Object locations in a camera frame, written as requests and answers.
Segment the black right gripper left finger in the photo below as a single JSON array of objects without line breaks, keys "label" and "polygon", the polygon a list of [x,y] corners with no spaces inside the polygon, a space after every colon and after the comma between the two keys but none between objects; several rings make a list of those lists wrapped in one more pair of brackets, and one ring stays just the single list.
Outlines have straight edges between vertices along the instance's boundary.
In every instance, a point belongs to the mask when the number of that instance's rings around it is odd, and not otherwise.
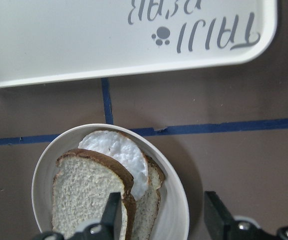
[{"label": "black right gripper left finger", "polygon": [[101,224],[104,226],[105,240],[118,240],[122,228],[121,193],[110,193]]}]

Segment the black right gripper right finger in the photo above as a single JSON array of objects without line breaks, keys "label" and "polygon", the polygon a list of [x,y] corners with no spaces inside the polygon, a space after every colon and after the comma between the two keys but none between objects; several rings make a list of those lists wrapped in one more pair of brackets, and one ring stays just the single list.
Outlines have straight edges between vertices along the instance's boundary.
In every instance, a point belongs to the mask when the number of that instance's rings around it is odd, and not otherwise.
[{"label": "black right gripper right finger", "polygon": [[215,191],[204,192],[204,223],[212,240],[228,240],[234,219]]}]

